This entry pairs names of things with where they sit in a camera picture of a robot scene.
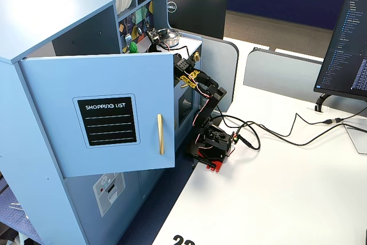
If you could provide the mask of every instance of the dell monitor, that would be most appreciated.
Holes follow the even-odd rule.
[[[172,28],[223,39],[227,0],[168,0]]]
[[[367,100],[367,0],[345,0],[315,92]]]

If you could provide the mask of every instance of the printed number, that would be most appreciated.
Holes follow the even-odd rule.
[[[182,245],[183,241],[183,237],[181,235],[176,235],[173,240],[177,241],[174,245]],[[191,240],[186,240],[185,245],[195,245],[194,242],[192,242]]]
[[[174,245],[182,245],[182,243],[184,242],[183,241],[183,237],[181,236],[181,235],[176,235],[174,238],[173,238],[173,240],[178,240],[178,242],[177,243],[175,243]]]

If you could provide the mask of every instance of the robotic arm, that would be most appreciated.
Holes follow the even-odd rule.
[[[194,62],[183,59],[180,54],[174,55],[174,76],[207,99],[193,121],[198,147],[197,154],[193,157],[218,172],[225,157],[231,151],[235,133],[228,135],[215,126],[210,115],[227,92],[206,73],[195,69]]]

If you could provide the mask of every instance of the monitor stand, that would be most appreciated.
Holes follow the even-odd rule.
[[[359,127],[367,131],[367,119],[348,119],[344,121],[345,123]],[[356,147],[358,153],[367,154],[367,133],[358,131],[351,127],[345,126],[346,131],[350,139],[352,140],[354,146]]]

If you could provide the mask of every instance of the gold door handle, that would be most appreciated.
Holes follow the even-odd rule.
[[[159,136],[159,153],[163,155],[165,153],[165,139],[163,137],[163,116],[162,114],[158,114],[158,136]]]

